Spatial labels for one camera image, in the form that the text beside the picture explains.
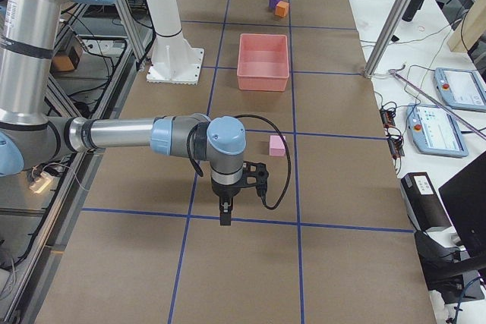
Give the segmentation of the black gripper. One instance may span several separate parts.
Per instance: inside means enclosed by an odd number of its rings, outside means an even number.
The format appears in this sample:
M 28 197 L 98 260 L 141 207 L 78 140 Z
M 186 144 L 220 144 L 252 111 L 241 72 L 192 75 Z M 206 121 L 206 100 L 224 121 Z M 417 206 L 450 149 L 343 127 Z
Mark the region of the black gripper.
M 232 222 L 232 198 L 238 195 L 242 189 L 238 183 L 225 185 L 211 179 L 212 191 L 219 197 L 219 223 L 231 225 Z

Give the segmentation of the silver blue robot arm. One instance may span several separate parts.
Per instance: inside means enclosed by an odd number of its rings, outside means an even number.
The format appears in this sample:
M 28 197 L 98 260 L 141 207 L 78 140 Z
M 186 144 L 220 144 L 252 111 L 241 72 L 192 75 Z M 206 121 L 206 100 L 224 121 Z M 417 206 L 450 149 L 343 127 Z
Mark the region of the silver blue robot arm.
M 229 225 L 245 173 L 245 128 L 236 118 L 206 115 L 132 120 L 50 118 L 43 112 L 62 5 L 116 0 L 8 0 L 1 36 L 1 173 L 15 175 L 68 153 L 148 146 L 166 156 L 210 163 L 219 219 Z

